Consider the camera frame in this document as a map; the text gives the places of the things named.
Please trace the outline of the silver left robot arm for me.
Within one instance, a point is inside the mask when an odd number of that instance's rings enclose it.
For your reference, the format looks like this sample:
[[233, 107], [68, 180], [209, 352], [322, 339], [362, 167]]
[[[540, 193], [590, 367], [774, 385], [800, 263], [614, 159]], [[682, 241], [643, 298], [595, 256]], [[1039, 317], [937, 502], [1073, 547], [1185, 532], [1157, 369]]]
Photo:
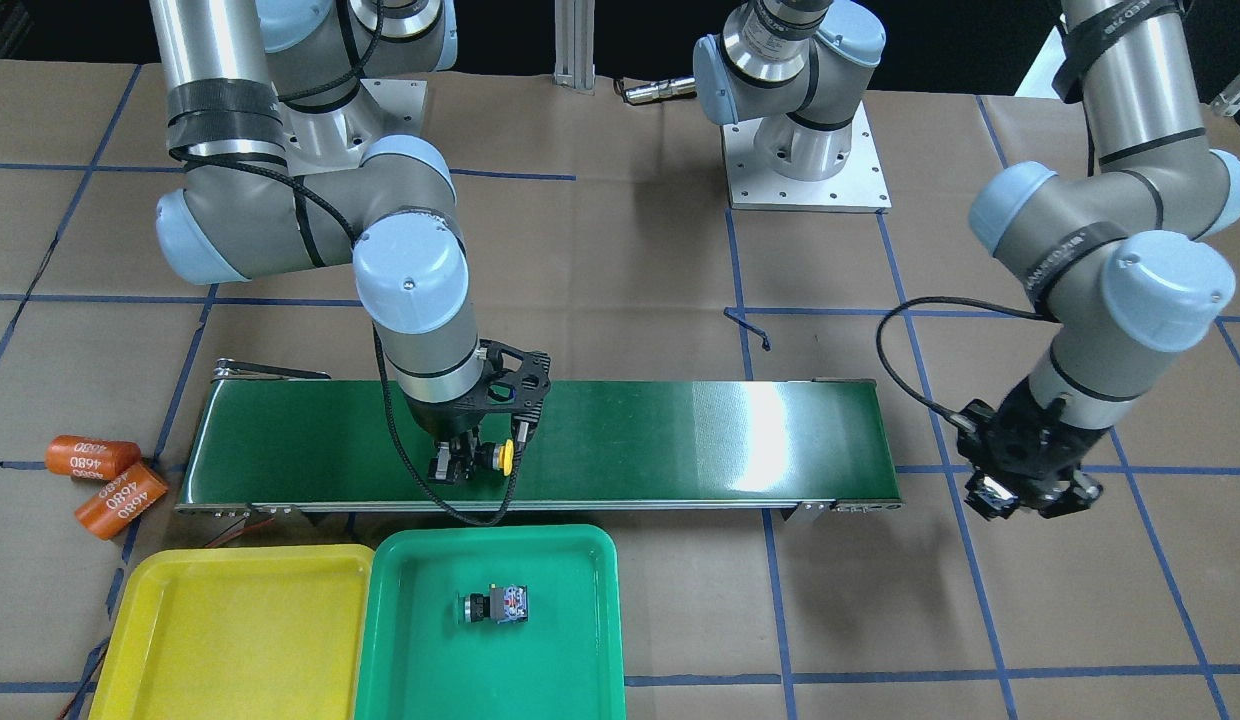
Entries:
[[[1001, 170], [968, 228], [1022, 284], [1027, 318], [1058, 332], [999, 402], [928, 402], [957, 428], [973, 471], [966, 502], [987, 519], [1090, 509], [1104, 486], [1083, 459], [1204, 337], [1236, 278], [1208, 237], [1240, 219], [1240, 160], [1211, 149], [1197, 105], [1179, 1], [1063, 1], [1065, 58], [1053, 86], [1081, 102], [1097, 169], [1061, 178], [1037, 161]], [[749, 1], [697, 41], [692, 79], [748, 172], [733, 187], [774, 202], [830, 190], [847, 169], [854, 116], [885, 29], [852, 1]]]

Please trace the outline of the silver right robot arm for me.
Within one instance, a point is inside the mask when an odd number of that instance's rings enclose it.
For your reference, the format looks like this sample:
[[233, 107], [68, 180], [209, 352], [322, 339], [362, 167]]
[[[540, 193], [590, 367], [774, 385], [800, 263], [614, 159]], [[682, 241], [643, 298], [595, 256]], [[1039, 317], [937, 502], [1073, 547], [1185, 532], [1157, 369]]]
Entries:
[[451, 1], [154, 1], [181, 190], [155, 230], [193, 284], [350, 265], [377, 357], [432, 436], [433, 482], [510, 477], [547, 392], [544, 354], [480, 338], [441, 152], [370, 90], [448, 69]]

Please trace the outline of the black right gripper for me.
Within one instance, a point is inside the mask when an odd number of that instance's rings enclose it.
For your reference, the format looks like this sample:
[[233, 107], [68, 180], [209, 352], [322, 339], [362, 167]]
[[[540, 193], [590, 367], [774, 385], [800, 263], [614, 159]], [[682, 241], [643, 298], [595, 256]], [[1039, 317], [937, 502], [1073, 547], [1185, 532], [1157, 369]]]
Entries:
[[551, 354], [480, 338], [464, 366], [432, 382], [434, 388], [428, 392], [405, 392], [415, 424], [436, 441], [446, 441], [436, 442], [428, 482], [467, 482], [472, 475], [472, 437], [461, 434], [477, 428], [489, 414], [511, 416], [512, 470], [520, 468], [551, 392]]

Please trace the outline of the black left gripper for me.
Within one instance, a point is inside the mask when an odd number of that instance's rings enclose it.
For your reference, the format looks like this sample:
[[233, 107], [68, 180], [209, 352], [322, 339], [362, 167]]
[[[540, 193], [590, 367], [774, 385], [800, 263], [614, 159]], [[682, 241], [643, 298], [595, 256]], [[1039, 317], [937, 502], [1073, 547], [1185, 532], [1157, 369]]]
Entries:
[[975, 398], [957, 414], [959, 454], [973, 473], [987, 473], [1018, 494], [1019, 509], [1042, 518], [1090, 509], [1104, 485], [1081, 470], [1081, 461], [1104, 432], [1064, 423], [1064, 409], [1061, 398], [1040, 406], [1027, 379], [996, 409]]

